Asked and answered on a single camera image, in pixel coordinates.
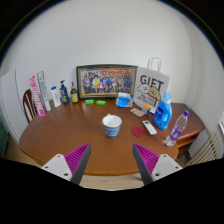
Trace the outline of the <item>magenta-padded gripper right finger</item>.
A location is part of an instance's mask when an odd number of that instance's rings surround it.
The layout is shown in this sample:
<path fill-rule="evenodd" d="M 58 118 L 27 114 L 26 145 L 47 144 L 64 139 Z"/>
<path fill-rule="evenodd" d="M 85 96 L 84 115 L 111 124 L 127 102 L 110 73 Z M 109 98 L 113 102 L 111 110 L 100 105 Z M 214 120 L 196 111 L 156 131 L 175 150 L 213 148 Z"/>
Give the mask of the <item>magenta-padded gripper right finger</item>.
<path fill-rule="evenodd" d="M 145 185 L 182 169 L 169 155 L 158 155 L 136 143 L 133 144 L 132 154 L 136 160 L 142 181 Z"/>

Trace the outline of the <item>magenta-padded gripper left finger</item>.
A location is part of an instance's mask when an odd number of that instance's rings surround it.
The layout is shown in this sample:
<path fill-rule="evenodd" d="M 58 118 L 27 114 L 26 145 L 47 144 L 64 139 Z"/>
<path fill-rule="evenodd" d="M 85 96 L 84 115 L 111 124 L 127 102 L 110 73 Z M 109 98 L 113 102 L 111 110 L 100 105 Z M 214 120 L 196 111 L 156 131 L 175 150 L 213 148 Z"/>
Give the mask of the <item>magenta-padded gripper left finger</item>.
<path fill-rule="evenodd" d="M 42 166 L 42 169 L 79 185 L 90 155 L 91 145 L 85 144 L 66 155 L 56 154 Z"/>

